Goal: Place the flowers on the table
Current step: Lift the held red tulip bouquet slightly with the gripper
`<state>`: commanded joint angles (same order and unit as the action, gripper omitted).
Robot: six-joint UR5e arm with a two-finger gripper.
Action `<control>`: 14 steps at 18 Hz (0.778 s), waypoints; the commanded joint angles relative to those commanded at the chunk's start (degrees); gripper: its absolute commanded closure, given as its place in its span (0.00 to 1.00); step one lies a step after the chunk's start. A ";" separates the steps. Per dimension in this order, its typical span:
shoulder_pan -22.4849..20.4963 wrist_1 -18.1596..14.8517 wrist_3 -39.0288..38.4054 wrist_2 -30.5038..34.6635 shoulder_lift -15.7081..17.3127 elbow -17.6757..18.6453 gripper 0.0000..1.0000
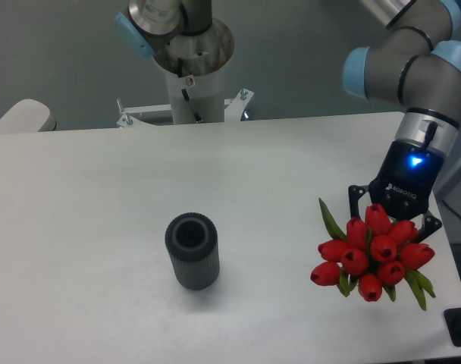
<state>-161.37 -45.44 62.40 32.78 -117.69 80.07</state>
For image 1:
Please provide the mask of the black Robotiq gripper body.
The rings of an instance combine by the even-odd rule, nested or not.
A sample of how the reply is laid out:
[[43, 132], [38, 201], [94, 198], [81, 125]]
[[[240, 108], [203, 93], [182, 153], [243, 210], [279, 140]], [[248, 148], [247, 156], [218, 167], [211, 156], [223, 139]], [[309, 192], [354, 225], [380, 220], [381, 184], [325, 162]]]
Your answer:
[[400, 221], [426, 213], [443, 163], [442, 155], [406, 142], [392, 142], [376, 178], [368, 185], [371, 201]]

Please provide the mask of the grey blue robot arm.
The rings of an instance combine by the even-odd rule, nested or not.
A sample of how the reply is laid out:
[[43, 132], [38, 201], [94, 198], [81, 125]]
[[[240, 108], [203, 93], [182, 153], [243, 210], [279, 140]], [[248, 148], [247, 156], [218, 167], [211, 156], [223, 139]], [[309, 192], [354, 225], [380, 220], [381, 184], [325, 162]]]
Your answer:
[[389, 30], [376, 48], [357, 48], [342, 73], [344, 89], [364, 99], [397, 102], [406, 111], [374, 180], [348, 189], [350, 214], [368, 194], [388, 216], [422, 216], [417, 236], [441, 228], [429, 212], [429, 198], [461, 125], [461, 26], [457, 1], [367, 1]]

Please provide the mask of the second grey robot arm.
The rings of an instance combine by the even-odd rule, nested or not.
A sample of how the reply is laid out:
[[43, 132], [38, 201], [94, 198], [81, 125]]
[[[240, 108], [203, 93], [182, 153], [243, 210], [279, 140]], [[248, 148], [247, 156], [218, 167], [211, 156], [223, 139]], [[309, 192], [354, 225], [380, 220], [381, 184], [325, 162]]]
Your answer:
[[199, 36], [213, 21], [210, 1], [130, 1], [114, 18], [124, 44], [149, 58], [177, 36]]

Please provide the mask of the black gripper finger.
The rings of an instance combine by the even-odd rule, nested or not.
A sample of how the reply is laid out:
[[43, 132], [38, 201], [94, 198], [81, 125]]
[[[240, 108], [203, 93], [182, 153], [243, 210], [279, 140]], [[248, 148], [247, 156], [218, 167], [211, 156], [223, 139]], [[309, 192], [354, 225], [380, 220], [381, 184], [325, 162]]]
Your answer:
[[422, 227], [419, 229], [416, 235], [415, 242], [421, 243], [436, 231], [442, 228], [442, 221], [439, 218], [433, 216], [431, 212], [426, 212], [422, 216]]
[[368, 185], [350, 185], [348, 187], [348, 198], [350, 207], [350, 217], [360, 219], [359, 201], [369, 191]]

